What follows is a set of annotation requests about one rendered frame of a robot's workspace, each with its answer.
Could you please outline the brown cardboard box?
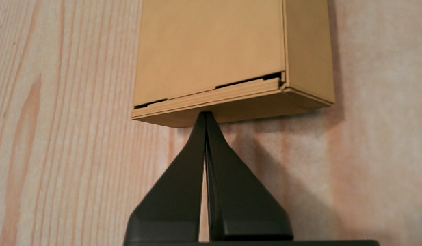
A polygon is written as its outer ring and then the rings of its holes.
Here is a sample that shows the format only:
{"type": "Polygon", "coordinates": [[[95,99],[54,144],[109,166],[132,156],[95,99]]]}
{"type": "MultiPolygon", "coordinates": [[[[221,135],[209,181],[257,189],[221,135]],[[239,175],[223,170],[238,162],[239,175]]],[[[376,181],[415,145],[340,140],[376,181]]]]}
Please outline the brown cardboard box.
{"type": "Polygon", "coordinates": [[[194,126],[336,104],[328,0],[142,0],[131,119],[194,126]]]}

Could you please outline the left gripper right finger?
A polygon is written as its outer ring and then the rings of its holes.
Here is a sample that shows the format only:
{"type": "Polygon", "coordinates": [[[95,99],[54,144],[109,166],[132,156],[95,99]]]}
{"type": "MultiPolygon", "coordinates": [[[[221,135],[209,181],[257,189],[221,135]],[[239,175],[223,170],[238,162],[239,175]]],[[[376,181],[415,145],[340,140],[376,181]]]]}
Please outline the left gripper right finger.
{"type": "Polygon", "coordinates": [[[229,146],[210,111],[206,123],[209,241],[293,241],[286,210],[229,146]]]}

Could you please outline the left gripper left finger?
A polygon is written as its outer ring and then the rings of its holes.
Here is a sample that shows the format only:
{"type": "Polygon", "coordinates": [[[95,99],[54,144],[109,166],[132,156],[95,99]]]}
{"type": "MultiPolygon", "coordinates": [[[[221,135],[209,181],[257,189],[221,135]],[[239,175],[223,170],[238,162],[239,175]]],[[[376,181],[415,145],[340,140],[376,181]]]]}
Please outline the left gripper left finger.
{"type": "Polygon", "coordinates": [[[130,214],[123,242],[134,238],[199,241],[206,128],[206,112],[201,111],[185,146],[130,214]]]}

